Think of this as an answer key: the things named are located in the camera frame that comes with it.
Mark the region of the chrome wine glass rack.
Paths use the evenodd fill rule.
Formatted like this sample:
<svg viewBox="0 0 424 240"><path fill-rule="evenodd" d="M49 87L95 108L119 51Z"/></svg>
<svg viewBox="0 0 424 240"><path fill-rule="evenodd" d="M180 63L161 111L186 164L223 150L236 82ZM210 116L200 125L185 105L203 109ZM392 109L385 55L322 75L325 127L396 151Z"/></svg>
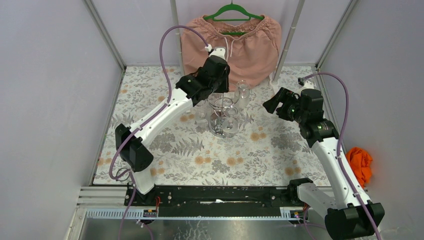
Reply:
<svg viewBox="0 0 424 240"><path fill-rule="evenodd" d="M239 108L236 106L235 91L226 93L212 93L207 102L211 107L211 114L208 118L208 129L216 137L232 138L223 132L223 122L225 117L236 117L239 115Z"/></svg>

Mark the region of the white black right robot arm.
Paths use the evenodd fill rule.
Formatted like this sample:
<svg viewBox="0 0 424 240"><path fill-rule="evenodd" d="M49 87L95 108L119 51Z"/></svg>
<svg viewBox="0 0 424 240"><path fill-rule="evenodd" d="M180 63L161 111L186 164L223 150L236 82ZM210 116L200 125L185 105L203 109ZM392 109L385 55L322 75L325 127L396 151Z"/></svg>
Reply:
<svg viewBox="0 0 424 240"><path fill-rule="evenodd" d="M287 201L305 203L323 219L333 240L348 240L378 234L385 210L373 203L361 187L339 147L341 137L334 124L324 118L324 98L317 89L301 88L300 93L284 87L263 107L280 119L296 122L301 136L321 162L334 194L328 196L310 180L292 180Z"/></svg>

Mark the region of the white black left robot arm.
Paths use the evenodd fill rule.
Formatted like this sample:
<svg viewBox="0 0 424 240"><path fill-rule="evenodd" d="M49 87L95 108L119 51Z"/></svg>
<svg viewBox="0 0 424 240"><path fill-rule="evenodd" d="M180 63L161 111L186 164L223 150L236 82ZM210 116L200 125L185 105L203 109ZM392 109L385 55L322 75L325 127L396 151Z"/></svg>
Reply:
<svg viewBox="0 0 424 240"><path fill-rule="evenodd" d="M116 127L116 150L129 166L130 177L137 189L135 197L142 205L148 206L155 200L151 143L182 113L206 101L213 93L228 92L229 74L230 66L225 56L211 53L196 72L181 77L170 91L170 97L154 110L130 126L120 124Z"/></svg>

